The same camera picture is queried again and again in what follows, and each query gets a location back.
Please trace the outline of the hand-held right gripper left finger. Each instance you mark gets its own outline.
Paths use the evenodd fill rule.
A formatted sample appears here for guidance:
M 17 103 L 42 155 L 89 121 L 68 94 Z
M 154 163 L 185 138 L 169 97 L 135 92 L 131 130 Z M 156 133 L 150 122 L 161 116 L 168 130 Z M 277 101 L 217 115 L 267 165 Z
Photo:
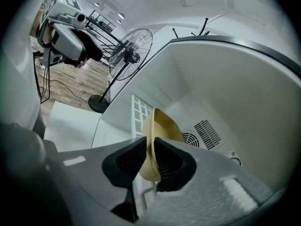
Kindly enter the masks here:
M 60 159 L 84 191 L 119 217 L 138 220 L 133 182 L 146 159 L 146 137 L 59 152 Z

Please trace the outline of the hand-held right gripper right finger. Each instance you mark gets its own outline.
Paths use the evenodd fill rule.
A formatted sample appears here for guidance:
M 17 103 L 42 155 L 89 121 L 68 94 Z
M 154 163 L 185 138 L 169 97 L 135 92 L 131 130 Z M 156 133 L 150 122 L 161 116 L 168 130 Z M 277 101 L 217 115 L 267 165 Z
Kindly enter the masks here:
M 226 156 L 156 138 L 161 174 L 141 226 L 253 226 L 283 196 Z

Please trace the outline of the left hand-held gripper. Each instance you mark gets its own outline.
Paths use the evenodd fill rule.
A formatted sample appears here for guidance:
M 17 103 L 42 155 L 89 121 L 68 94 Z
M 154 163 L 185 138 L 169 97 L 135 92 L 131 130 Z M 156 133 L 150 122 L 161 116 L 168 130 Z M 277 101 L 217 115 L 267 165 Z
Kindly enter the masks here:
M 43 66 L 64 62 L 81 68 L 89 59 L 101 60 L 103 49 L 84 29 L 85 19 L 77 0 L 51 0 L 47 4 L 37 30 L 38 43 L 44 49 Z

